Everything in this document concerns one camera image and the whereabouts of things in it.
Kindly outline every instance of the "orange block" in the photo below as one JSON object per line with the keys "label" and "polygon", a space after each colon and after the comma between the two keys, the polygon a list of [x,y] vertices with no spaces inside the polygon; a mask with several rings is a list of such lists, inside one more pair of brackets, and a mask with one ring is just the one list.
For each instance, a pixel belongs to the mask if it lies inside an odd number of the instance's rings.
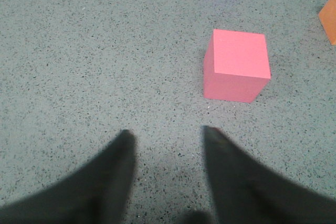
{"label": "orange block", "polygon": [[336,0],[329,0],[319,13],[322,26],[332,45],[336,45]]}

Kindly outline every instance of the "gray carpet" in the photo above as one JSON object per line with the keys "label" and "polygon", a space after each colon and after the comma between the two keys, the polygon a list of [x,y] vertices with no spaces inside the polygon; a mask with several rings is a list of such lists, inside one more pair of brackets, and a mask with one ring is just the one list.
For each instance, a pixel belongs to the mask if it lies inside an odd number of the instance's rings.
{"label": "gray carpet", "polygon": [[[124,223],[211,209],[201,126],[336,198],[336,46],[327,0],[0,0],[0,206],[59,181],[121,129],[138,137]],[[251,103],[203,98],[214,28],[266,35]]]}

